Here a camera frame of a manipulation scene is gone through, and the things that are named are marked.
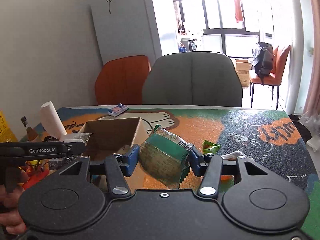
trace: human hand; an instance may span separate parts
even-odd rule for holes
[[[28,181],[28,175],[21,170],[20,183]],[[24,189],[17,186],[12,193],[7,193],[4,185],[0,185],[0,202],[11,210],[6,213],[0,213],[0,224],[6,226],[9,234],[18,235],[26,231],[26,225],[19,215],[17,206],[18,200]]]

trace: cardboard box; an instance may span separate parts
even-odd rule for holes
[[[233,64],[236,70],[249,71],[251,69],[251,62],[247,59],[234,59]]]
[[[94,161],[103,160],[124,145],[141,145],[148,138],[140,117],[88,121],[79,132],[92,133],[83,155]],[[125,178],[132,192],[143,188],[145,174],[138,163],[132,176]]]
[[[241,85],[243,87],[249,87],[250,86],[249,71],[237,70],[236,72],[237,72],[237,75],[240,79]]]

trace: table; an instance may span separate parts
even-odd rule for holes
[[[68,133],[78,132],[88,120],[113,119],[114,106],[60,108],[57,112]],[[141,117],[147,133],[156,124],[202,149],[206,139],[222,145],[219,154],[240,150],[248,157],[299,186],[308,194],[310,211],[302,229],[320,239],[320,182],[297,129],[285,112],[211,106],[134,105],[117,118]],[[35,127],[42,138],[48,134]],[[192,172],[181,188],[197,189],[201,179]],[[166,188],[146,175],[144,188]]]

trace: orange dining chair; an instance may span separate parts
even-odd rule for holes
[[[144,55],[107,62],[94,86],[98,105],[142,104],[142,86],[150,70],[148,57]]]
[[[273,54],[275,55],[275,58],[273,61],[273,69],[270,72],[270,75],[268,77],[263,78],[264,85],[272,86],[271,102],[273,101],[273,88],[278,87],[276,110],[278,110],[278,103],[279,103],[279,86],[281,85],[281,80],[282,80],[285,64],[287,62],[290,49],[291,49],[291,46],[289,45],[289,46],[283,46],[283,47],[278,46],[273,50]],[[262,84],[262,81],[259,78],[259,76],[254,72],[254,69],[249,70],[249,78],[250,78],[249,99],[251,97],[251,108],[252,108],[254,84]]]

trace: yellow bottle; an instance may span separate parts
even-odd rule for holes
[[[2,111],[0,110],[0,143],[17,142],[17,138],[7,123]]]

